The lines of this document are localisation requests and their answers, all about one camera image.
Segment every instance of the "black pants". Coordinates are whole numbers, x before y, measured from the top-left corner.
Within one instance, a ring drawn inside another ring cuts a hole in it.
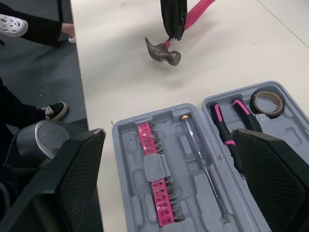
[[[44,119],[43,110],[21,103],[7,87],[3,86],[0,78],[0,151],[13,136],[6,124],[22,129]]]
[[[18,12],[3,3],[0,3],[0,14],[20,18],[28,22],[28,30],[21,36],[22,38],[39,44],[58,46],[62,22]]]

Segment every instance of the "pink and black pliers handle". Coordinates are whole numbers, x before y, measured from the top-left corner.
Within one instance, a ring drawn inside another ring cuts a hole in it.
[[[218,103],[212,104],[210,109],[211,109],[211,115],[212,115],[213,122],[219,130],[220,138],[231,152],[231,156],[232,156],[233,161],[234,161],[234,167],[240,173],[242,173],[242,163],[241,163],[240,157],[238,155],[238,152],[237,152],[237,149],[236,149],[236,146],[235,146],[235,142],[232,139],[230,131],[228,130],[228,128],[227,128],[227,126],[224,122],[219,104]]]
[[[245,124],[246,129],[256,132],[263,132],[261,125],[256,120],[256,118],[251,114],[245,104],[241,99],[236,98],[232,101],[232,107],[242,120],[243,124]]]

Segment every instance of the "sneaker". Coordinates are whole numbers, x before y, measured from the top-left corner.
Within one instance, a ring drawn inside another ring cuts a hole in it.
[[[58,121],[61,119],[68,111],[68,106],[64,102],[58,102],[42,108],[45,112],[46,120]]]

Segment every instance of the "foot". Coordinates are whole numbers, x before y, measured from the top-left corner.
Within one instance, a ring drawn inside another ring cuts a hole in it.
[[[46,120],[58,121],[61,119],[68,111],[68,106],[64,102],[58,102],[42,108],[45,112]]]
[[[69,36],[69,42],[75,43],[74,25],[71,23],[62,23],[61,33]]]

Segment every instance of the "hammer head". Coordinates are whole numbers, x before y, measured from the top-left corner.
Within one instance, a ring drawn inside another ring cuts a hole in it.
[[[166,60],[170,65],[177,66],[181,59],[181,54],[179,52],[169,52],[168,47],[164,44],[158,44],[156,46],[152,45],[149,40],[145,37],[147,49],[149,55],[152,59],[156,61],[164,61]]]

